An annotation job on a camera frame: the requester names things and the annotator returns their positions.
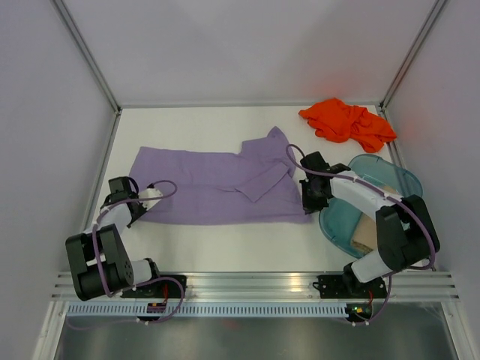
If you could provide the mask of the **purple t-shirt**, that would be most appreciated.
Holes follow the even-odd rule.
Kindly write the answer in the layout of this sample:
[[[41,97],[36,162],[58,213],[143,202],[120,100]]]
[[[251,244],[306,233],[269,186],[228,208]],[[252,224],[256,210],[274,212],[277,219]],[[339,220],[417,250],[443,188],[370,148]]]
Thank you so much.
[[[139,189],[154,184],[169,193],[178,187],[142,219],[203,226],[309,223],[288,143],[284,132],[273,127],[263,138],[244,141],[238,154],[141,147],[129,173]]]

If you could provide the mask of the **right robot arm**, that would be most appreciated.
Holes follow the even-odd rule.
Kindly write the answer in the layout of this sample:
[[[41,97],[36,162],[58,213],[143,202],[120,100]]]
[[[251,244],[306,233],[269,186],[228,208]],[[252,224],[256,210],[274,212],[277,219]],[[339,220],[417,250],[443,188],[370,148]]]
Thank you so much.
[[[318,152],[303,155],[296,166],[303,208],[319,215],[324,236],[337,247],[351,246],[361,220],[369,220],[370,252],[353,253],[355,261],[340,276],[344,291],[360,296],[383,278],[407,269],[431,269],[440,241],[425,201],[416,193],[403,196],[382,179],[368,178],[342,163],[329,164]]]

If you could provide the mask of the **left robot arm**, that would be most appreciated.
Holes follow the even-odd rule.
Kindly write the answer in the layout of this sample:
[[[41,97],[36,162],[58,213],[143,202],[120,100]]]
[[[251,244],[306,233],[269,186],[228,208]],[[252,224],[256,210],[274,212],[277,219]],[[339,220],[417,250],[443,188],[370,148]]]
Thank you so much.
[[[148,297],[159,295],[164,279],[150,258],[129,259],[121,234],[158,202],[162,193],[150,184],[140,191],[130,177],[109,180],[97,219],[65,242],[73,287],[82,301],[137,286]]]

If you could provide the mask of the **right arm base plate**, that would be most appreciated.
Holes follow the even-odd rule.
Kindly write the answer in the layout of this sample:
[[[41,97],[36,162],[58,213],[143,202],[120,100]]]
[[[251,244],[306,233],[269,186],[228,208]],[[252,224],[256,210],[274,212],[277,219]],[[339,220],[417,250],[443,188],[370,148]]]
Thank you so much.
[[[385,281],[378,277],[367,283],[347,280],[342,274],[321,274],[312,287],[321,299],[384,299],[387,294]]]

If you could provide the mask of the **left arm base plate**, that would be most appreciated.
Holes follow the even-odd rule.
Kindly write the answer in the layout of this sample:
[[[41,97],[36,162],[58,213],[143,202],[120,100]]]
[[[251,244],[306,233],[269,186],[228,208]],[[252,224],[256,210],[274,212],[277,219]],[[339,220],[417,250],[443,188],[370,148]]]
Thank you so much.
[[[123,299],[180,299],[179,286],[171,280],[162,280],[141,286],[136,290],[129,289],[121,294]]]

